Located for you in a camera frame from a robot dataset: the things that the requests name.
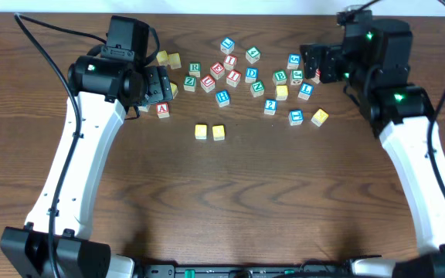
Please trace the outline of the green R block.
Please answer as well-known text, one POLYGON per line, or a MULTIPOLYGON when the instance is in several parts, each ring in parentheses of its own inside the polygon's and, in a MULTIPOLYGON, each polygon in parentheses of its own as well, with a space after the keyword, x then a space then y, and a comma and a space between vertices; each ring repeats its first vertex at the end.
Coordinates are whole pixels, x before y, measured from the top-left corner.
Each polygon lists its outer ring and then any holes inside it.
POLYGON ((189 64, 189 75, 199 78, 201 76, 201 63, 190 63, 189 64))

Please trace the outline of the yellow C block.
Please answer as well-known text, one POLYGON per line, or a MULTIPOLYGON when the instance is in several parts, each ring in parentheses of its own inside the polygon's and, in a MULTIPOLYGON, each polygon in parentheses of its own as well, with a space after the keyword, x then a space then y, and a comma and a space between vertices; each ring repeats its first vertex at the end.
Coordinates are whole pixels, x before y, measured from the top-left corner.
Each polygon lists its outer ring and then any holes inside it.
POLYGON ((207 138, 208 126, 206 124, 195 125, 195 138, 197 140, 205 140, 207 138))

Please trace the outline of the yellow O block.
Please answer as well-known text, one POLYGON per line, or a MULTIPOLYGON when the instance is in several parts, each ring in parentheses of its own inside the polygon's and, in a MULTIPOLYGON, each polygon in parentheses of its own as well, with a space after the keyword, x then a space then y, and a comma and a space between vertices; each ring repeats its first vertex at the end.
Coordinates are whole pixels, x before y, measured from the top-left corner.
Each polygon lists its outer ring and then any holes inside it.
POLYGON ((225 127, 223 125, 215 125, 212 127, 212 135, 214 141, 222 141, 226 137, 225 127))

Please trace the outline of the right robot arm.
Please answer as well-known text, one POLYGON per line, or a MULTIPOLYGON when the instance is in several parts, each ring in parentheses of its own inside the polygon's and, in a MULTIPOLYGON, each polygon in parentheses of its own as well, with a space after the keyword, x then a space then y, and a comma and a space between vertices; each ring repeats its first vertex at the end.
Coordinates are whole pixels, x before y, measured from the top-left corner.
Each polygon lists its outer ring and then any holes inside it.
POLYGON ((374 19, 366 8, 339 12, 339 44, 304 44, 304 74, 345 82, 396 169, 409 204, 419 255, 404 262, 350 259, 352 277, 445 277, 445 155, 427 92, 408 81, 413 34, 407 22, 374 19))

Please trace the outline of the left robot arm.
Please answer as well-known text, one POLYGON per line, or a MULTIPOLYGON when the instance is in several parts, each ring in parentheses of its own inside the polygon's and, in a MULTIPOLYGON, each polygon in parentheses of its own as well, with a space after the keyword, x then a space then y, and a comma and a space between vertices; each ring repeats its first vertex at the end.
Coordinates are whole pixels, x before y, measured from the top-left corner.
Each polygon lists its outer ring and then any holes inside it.
POLYGON ((68 78, 73 94, 48 178, 23 228, 5 228, 0 248, 22 277, 133 277, 132 258, 91 241, 93 208, 128 109, 172 99, 168 71, 81 56, 68 78))

